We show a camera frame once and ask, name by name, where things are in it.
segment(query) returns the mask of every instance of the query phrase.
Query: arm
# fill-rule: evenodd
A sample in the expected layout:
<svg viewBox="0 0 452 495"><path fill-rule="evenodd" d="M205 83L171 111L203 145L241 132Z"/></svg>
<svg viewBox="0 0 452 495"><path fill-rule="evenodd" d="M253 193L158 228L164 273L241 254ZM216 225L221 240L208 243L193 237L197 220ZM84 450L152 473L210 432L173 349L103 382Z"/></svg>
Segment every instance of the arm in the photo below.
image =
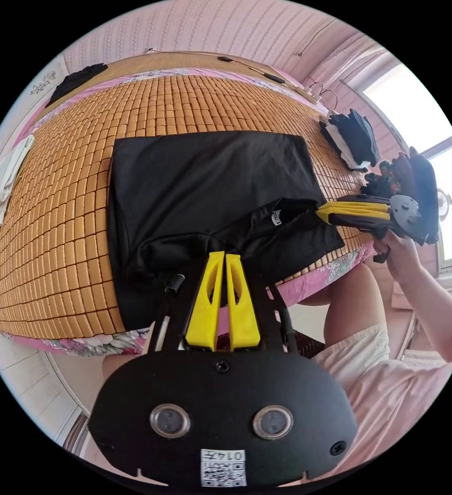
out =
<svg viewBox="0 0 452 495"><path fill-rule="evenodd" d="M452 296L421 266L415 243L388 230L382 241L375 240L378 253L391 249L388 268L417 314L434 349L452 361Z"/></svg>

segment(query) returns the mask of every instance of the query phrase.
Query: folded clothes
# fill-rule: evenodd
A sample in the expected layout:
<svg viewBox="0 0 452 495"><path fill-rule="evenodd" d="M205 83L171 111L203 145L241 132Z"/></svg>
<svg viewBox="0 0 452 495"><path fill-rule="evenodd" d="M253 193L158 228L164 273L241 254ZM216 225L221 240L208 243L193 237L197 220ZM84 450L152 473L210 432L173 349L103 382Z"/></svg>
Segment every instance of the folded clothes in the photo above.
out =
<svg viewBox="0 0 452 495"><path fill-rule="evenodd" d="M275 283L343 247L302 137L217 131L117 139L107 205L111 271L127 331L154 321L165 283L211 251Z"/></svg>
<svg viewBox="0 0 452 495"><path fill-rule="evenodd" d="M88 67L85 67L81 71L73 72L72 74L67 75L63 79L63 81L57 85L46 107L52 105L52 103L67 95L68 93L71 93L71 91L78 88L78 86L86 83L91 78L97 76L97 74L104 72L106 69L106 64L96 63L95 65L89 65Z"/></svg>
<svg viewBox="0 0 452 495"><path fill-rule="evenodd" d="M32 135L27 136L0 160L0 226L4 221L14 180L34 140L35 138Z"/></svg>
<svg viewBox="0 0 452 495"><path fill-rule="evenodd" d="M330 112L327 117L319 118L319 124L322 134L348 169L366 172L367 167L375 166L380 155L367 117L353 109L349 115Z"/></svg>

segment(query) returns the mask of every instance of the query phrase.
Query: label sticker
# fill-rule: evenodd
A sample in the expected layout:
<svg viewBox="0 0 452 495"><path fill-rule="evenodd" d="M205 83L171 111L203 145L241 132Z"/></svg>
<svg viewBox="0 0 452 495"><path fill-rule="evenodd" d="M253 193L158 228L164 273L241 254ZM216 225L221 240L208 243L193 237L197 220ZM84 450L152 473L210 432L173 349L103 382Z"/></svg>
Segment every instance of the label sticker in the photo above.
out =
<svg viewBox="0 0 452 495"><path fill-rule="evenodd" d="M281 219L279 218L281 214L281 210L274 210L271 215L271 220L274 225L281 225Z"/></svg>
<svg viewBox="0 0 452 495"><path fill-rule="evenodd" d="M200 451L202 486L246 486L244 450Z"/></svg>

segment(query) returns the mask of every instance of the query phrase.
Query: bamboo sleeping mat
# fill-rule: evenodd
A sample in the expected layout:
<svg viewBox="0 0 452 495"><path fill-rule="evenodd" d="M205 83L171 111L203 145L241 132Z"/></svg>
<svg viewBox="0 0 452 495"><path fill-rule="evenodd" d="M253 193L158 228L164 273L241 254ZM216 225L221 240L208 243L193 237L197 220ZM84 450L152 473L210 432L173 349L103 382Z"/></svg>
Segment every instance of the bamboo sleeping mat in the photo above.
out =
<svg viewBox="0 0 452 495"><path fill-rule="evenodd" d="M92 94L35 132L0 228L0 330L42 339L124 332L106 238L114 140L242 129L303 136L329 200L363 184L363 176L347 172L321 135L317 111L266 88L173 76ZM293 276L369 239L339 229L346 246Z"/></svg>

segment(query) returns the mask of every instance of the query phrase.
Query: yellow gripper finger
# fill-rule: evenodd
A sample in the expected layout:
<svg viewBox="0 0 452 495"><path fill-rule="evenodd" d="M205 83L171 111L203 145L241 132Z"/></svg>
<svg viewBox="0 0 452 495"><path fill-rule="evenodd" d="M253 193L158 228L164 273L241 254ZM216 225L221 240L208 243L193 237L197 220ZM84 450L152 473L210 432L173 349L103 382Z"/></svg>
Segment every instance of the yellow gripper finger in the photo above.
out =
<svg viewBox="0 0 452 495"><path fill-rule="evenodd" d="M224 251L209 253L185 336L190 346L216 350L223 265Z"/></svg>
<svg viewBox="0 0 452 495"><path fill-rule="evenodd" d="M329 222L329 215L335 213L337 215L352 215L354 217L370 217L370 218L380 218L382 220L389 221L391 216L389 213L378 210L366 210L364 208L349 208L333 206L330 208L319 209L316 211L317 216L326 223Z"/></svg>
<svg viewBox="0 0 452 495"><path fill-rule="evenodd" d="M333 208L335 206L342 208L362 208L367 211L382 211L383 213L389 211L389 205L385 203L363 203L361 201L328 201L327 203L324 203L319 210Z"/></svg>
<svg viewBox="0 0 452 495"><path fill-rule="evenodd" d="M230 316L231 350L256 347L261 341L250 291L240 256L226 254L226 283Z"/></svg>

